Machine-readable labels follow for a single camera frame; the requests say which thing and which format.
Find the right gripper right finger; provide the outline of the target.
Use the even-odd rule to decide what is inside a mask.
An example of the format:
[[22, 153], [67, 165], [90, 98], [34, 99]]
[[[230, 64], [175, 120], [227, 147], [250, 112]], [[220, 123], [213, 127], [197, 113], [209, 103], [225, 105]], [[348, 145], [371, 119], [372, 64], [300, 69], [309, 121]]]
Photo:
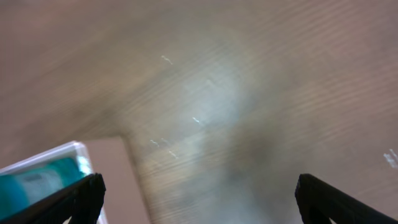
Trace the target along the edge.
[[299, 175], [295, 199], [304, 224], [397, 224], [311, 174]]

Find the teal mouthwash bottle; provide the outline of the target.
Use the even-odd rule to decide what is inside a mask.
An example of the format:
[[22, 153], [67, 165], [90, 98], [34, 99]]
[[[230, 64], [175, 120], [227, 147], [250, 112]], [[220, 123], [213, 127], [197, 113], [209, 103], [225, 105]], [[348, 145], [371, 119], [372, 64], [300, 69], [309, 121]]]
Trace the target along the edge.
[[1, 219], [68, 187], [84, 177], [72, 158], [1, 176]]

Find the white cardboard box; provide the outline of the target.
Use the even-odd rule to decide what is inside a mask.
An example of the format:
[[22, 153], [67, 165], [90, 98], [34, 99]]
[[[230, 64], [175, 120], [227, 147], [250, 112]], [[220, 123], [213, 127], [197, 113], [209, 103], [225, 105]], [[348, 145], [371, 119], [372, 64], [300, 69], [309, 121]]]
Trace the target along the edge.
[[97, 172], [103, 176], [106, 193], [98, 223], [150, 224], [137, 175], [120, 137], [71, 141], [14, 164], [6, 162], [1, 174], [15, 174], [64, 157], [73, 158], [86, 175]]

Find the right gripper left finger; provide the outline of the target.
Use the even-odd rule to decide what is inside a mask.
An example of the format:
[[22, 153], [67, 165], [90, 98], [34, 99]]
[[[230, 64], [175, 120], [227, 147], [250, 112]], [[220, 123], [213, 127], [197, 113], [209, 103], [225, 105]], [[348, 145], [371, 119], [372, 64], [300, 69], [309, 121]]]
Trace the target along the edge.
[[103, 176], [90, 174], [1, 220], [1, 224], [95, 224], [104, 204], [105, 191]]

